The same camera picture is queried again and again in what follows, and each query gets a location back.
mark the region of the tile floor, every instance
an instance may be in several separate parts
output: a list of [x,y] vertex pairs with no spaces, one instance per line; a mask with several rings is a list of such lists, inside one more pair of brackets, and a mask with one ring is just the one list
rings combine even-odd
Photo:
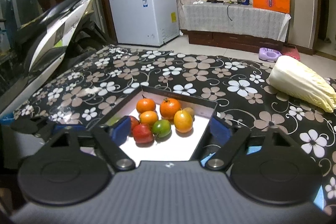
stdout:
[[335,43],[326,43],[326,42],[323,42],[322,40],[318,40],[316,50],[336,56]]
[[[141,48],[149,50],[162,50],[169,51],[174,50],[176,52],[182,52],[186,54],[197,54],[197,55],[222,55],[229,58],[240,58],[245,60],[252,60],[256,62],[262,62],[258,58],[258,54],[253,52],[244,52],[233,50],[229,48],[219,48],[212,46],[203,46],[203,45],[192,45],[189,44],[188,36],[184,35],[178,37],[166,45],[163,45],[160,48],[157,47],[147,47],[147,46],[129,46],[121,45],[122,47],[130,48]],[[336,79],[336,61],[330,60],[317,55],[307,55],[300,54],[301,62],[316,71],[322,77],[330,77]]]

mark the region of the black circular pad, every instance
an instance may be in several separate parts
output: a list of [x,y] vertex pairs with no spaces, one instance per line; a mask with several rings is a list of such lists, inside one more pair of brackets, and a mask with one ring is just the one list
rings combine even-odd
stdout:
[[42,156],[24,161],[18,173],[21,190],[35,202],[59,206],[80,203],[110,181],[106,163],[93,155],[78,151]]
[[322,179],[317,164],[301,151],[273,149],[235,161],[233,185],[244,195],[267,204],[290,205],[314,199]]

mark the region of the white tray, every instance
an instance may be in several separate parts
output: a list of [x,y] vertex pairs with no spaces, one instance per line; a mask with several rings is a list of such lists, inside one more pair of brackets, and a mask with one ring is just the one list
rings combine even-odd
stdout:
[[[118,112],[109,117],[123,117],[125,115],[139,118],[139,113],[135,109],[137,102],[142,99],[142,96],[151,98],[156,103],[156,112],[161,119],[160,104],[166,96],[161,96],[153,93],[140,91],[128,103],[126,103]],[[128,137],[127,141],[120,148],[135,161],[136,166],[142,160],[151,161],[184,161],[190,160],[195,149],[197,148],[205,129],[208,126],[209,120],[212,117],[214,108],[206,107],[199,104],[185,102],[179,100],[182,108],[191,107],[195,111],[195,119],[193,129],[188,133],[179,133],[173,123],[171,133],[162,138],[155,140],[150,144],[137,144],[132,137]]]

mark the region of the orange fruit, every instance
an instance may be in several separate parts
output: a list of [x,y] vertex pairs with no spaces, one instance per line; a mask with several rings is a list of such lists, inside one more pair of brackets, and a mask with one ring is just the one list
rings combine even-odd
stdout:
[[159,117],[154,111],[145,111],[139,117],[140,123],[148,124],[150,127],[159,120]]
[[177,111],[181,110],[181,104],[173,98],[166,98],[160,105],[160,114],[163,119],[172,120]]
[[187,133],[193,128],[193,118],[185,110],[179,110],[174,116],[174,126],[177,131]]
[[139,100],[136,104],[136,110],[139,113],[143,113],[145,111],[154,111],[156,109],[156,104],[154,100],[149,98],[143,98]]

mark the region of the blue gripper pad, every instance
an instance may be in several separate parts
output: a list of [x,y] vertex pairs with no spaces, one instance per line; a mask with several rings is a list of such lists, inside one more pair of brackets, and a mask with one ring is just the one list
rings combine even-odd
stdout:
[[86,131],[85,126],[82,126],[80,124],[57,124],[54,126],[54,129],[52,131],[52,135],[55,135],[58,131],[61,129],[64,129],[65,127],[71,127],[70,130],[75,130],[75,131]]
[[221,119],[217,117],[212,117],[210,120],[210,133],[214,136],[216,141],[220,143],[221,146],[226,144],[226,142],[232,136],[229,125],[225,126],[224,120],[221,121]]
[[127,140],[127,136],[131,133],[131,118],[129,116],[122,117],[114,125],[108,129],[111,140],[118,146]]

